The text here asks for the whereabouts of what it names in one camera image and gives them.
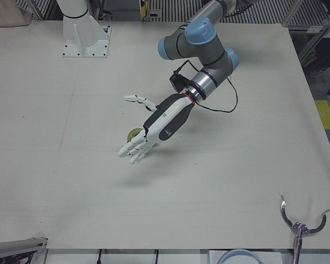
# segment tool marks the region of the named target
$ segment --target white tabletop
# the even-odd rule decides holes
[[[0,242],[49,248],[290,248],[330,208],[330,145],[288,30],[219,24],[241,63],[232,114],[195,107],[167,142],[130,165],[117,151],[160,103],[183,60],[157,41],[179,24],[113,23],[107,59],[64,59],[62,23],[0,29]],[[189,78],[194,72],[185,68]],[[230,109],[225,82],[204,105]],[[330,213],[304,248],[330,248]]]

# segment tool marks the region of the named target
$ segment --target black cable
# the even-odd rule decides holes
[[[207,110],[210,110],[210,111],[213,111],[213,112],[232,113],[236,109],[236,106],[238,104],[238,94],[237,94],[237,90],[236,90],[235,86],[233,86],[232,82],[228,78],[226,78],[226,80],[228,80],[228,82],[231,84],[231,86],[232,86],[232,88],[233,88],[233,90],[235,91],[235,94],[236,94],[236,104],[235,104],[235,106],[230,111],[211,109],[209,107],[202,106],[198,102],[196,102],[196,104],[199,105],[200,107],[203,107],[203,108],[205,108]]]
[[[251,8],[253,6],[253,4],[247,5],[246,7],[237,10],[235,13],[231,14],[231,15],[226,15],[225,18],[230,18],[230,17],[235,17],[236,15],[240,15],[243,12],[247,11],[247,9]]]
[[[101,251],[102,251],[102,249],[99,249],[99,257],[98,257],[98,260],[97,260],[97,264],[101,264],[101,261],[100,261],[100,259],[101,259]]]
[[[184,67],[184,65],[186,65],[186,63],[189,63],[193,69],[195,69],[197,72],[199,72],[199,70],[192,64],[192,62],[188,59],[186,60],[184,63],[182,63],[182,65],[180,67],[177,68],[177,70],[174,71],[174,73],[179,73],[180,70],[182,70],[182,68]]]
[[[155,264],[158,264],[158,257],[159,257],[159,249],[155,250],[156,257],[155,257]]]

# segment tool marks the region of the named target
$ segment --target ur robot arm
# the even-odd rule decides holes
[[[130,163],[139,162],[158,142],[168,140],[187,120],[195,103],[205,100],[239,64],[237,54],[224,48],[213,26],[227,13],[259,0],[212,0],[190,21],[158,44],[163,59],[174,60],[197,57],[203,68],[186,82],[172,80],[177,93],[159,105],[146,98],[128,96],[127,101],[142,103],[153,114],[143,129],[118,152],[119,157],[130,156]]]

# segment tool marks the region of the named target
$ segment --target white cloth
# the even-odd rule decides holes
[[[0,0],[0,28],[29,25],[32,13],[21,9],[15,0]]]

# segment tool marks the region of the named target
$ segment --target blue joint cap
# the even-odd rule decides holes
[[[160,57],[162,57],[163,59],[170,59],[169,56],[167,56],[166,51],[165,51],[165,38],[164,37],[161,40],[159,40],[158,52],[159,52]]]
[[[202,46],[215,39],[216,29],[208,18],[198,18],[186,27],[185,37],[188,43]]]
[[[227,54],[229,54],[231,61],[232,61],[232,72],[234,70],[236,70],[238,64],[240,63],[240,58],[238,57],[238,55],[236,54],[236,52],[234,52],[233,49],[231,48],[225,48],[225,51],[227,52]]]

